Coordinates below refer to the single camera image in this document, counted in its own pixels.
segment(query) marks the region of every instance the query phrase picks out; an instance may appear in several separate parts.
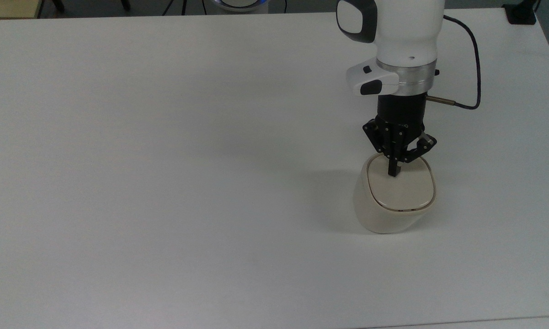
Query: white table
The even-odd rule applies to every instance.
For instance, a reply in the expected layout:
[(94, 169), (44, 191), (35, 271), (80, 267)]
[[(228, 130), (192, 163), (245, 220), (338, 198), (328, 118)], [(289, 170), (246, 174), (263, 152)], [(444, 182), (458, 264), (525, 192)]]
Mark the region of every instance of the white table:
[[(395, 235), (352, 209), (374, 50), (333, 13), (0, 21), (0, 328), (549, 316), (549, 47), (447, 14), (483, 102), (427, 107), (438, 199)], [(445, 22), (431, 94), (473, 102), (473, 60)]]

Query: container lid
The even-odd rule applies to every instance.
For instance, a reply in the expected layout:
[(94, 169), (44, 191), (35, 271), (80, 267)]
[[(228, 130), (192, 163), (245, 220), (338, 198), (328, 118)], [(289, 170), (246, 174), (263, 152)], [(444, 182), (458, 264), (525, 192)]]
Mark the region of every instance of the container lid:
[(372, 196), (387, 210), (414, 211), (429, 206), (435, 199), (435, 181), (423, 158), (403, 163), (397, 177), (388, 175), (389, 161), (377, 156), (368, 165)]

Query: silver flange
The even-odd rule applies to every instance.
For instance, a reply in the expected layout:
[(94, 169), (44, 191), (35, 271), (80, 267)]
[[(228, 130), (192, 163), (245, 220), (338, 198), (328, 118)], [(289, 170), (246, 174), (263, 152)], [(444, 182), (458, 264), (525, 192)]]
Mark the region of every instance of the silver flange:
[(429, 91), (433, 87), (435, 79), (435, 67), (437, 60), (423, 66), (398, 67), (382, 63), (376, 60), (381, 69), (394, 72), (398, 75), (398, 90), (395, 96), (414, 96)]

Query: white container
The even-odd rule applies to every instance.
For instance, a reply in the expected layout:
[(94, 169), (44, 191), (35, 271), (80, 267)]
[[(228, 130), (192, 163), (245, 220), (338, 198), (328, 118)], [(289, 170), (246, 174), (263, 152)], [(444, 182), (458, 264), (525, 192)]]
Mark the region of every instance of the white container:
[(437, 196), (433, 172), (422, 157), (403, 163), (397, 177), (388, 175), (388, 164), (382, 154), (371, 156), (353, 195), (358, 220), (375, 233), (407, 229), (431, 208)]

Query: chair leg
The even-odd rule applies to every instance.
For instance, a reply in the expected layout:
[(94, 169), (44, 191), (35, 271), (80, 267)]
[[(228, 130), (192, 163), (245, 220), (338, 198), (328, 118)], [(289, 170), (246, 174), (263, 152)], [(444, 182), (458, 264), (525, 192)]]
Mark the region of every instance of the chair leg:
[(61, 0), (53, 0), (53, 4), (55, 5), (55, 8), (57, 8), (58, 12), (65, 12), (65, 6), (63, 6), (63, 2), (61, 2)]
[(120, 0), (122, 2), (122, 7), (124, 7), (124, 10), (129, 11), (130, 10), (130, 2), (128, 0)]

